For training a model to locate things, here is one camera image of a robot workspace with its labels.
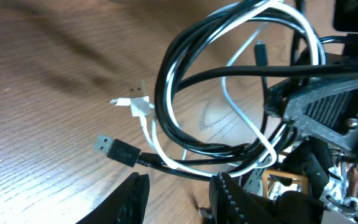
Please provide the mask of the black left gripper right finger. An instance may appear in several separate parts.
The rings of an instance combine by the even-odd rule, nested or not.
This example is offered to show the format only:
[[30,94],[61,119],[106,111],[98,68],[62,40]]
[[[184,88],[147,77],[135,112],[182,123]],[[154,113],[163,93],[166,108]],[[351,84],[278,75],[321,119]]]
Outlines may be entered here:
[[216,223],[274,224],[274,202],[246,192],[227,173],[211,177],[209,181],[209,202]]

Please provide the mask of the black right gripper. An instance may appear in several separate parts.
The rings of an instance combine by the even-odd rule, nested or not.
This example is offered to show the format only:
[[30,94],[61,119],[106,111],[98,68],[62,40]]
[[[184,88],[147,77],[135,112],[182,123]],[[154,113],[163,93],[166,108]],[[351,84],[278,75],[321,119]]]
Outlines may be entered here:
[[269,89],[264,110],[307,136],[358,155],[358,78],[325,78]]

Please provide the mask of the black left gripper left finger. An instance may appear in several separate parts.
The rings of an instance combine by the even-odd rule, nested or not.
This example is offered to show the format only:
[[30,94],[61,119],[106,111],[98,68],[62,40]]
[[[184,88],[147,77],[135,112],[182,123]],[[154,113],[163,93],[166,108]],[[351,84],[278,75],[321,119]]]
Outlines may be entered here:
[[133,172],[77,224],[142,224],[149,192],[149,175]]

